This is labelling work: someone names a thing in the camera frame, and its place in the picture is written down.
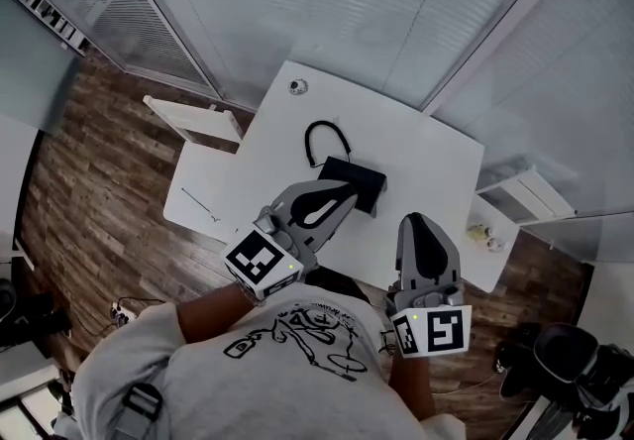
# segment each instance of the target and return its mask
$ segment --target white t-shirt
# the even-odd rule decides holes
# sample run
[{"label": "white t-shirt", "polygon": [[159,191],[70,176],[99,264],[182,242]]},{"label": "white t-shirt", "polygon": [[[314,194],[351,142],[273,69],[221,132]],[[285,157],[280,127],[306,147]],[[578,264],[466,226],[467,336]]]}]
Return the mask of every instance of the white t-shirt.
[{"label": "white t-shirt", "polygon": [[174,305],[154,306],[83,363],[77,421],[85,438],[109,438],[130,386],[147,382],[163,397],[150,438],[463,440],[462,422],[418,422],[382,379],[381,327],[368,304],[305,284],[190,345]]}]

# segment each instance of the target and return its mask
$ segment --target person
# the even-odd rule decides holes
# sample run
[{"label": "person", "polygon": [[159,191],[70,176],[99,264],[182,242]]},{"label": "person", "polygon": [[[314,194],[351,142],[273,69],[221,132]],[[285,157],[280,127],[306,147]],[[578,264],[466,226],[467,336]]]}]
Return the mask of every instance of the person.
[{"label": "person", "polygon": [[233,283],[149,307],[80,367],[83,436],[110,438],[128,389],[149,383],[163,406],[146,438],[465,439],[461,421],[436,412],[428,361],[397,349],[387,384],[378,315],[325,288],[293,283],[256,307]]}]

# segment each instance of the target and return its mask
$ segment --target black box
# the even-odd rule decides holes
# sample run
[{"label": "black box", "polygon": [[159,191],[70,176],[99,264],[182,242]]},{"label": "black box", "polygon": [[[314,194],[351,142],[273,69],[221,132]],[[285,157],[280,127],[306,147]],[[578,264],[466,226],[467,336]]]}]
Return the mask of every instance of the black box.
[{"label": "black box", "polygon": [[376,216],[378,195],[387,189],[385,174],[333,157],[326,159],[319,179],[336,179],[351,184],[359,195],[355,207],[372,217]]}]

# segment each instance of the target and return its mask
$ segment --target wooden floor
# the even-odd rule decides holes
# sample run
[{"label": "wooden floor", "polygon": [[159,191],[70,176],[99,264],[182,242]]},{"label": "wooden floor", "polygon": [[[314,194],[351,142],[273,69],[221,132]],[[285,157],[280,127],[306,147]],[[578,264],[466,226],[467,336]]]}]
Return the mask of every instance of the wooden floor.
[{"label": "wooden floor", "polygon": [[[37,265],[29,286],[53,292],[70,315],[72,343],[85,350],[101,338],[85,328],[97,334],[107,326],[110,303],[121,296],[179,301],[229,282],[218,258],[221,243],[162,217],[182,140],[143,104],[145,94],[210,103],[88,55],[60,132],[44,138],[29,184],[21,234]],[[252,115],[234,113],[246,130]],[[232,143],[215,145],[235,150]],[[489,378],[496,344],[519,322],[571,321],[586,277],[587,267],[521,234],[495,291],[468,287],[471,348],[432,361],[432,388],[450,392]],[[380,293],[370,298],[380,306]],[[125,305],[139,311],[145,303]],[[57,336],[50,345],[64,343]],[[60,357],[54,348],[53,354]],[[499,384],[495,377],[439,395],[438,408],[463,419],[470,439],[500,438],[524,404],[500,401]]]}]

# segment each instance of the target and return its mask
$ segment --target wall-mounted shelf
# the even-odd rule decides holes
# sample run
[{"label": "wall-mounted shelf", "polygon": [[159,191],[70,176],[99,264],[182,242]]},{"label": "wall-mounted shelf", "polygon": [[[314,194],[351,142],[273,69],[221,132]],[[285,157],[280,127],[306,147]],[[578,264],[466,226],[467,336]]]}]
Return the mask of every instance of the wall-mounted shelf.
[{"label": "wall-mounted shelf", "polygon": [[79,55],[83,50],[86,37],[75,28],[49,0],[16,0],[33,14],[51,33],[61,39],[61,46],[72,49]]}]

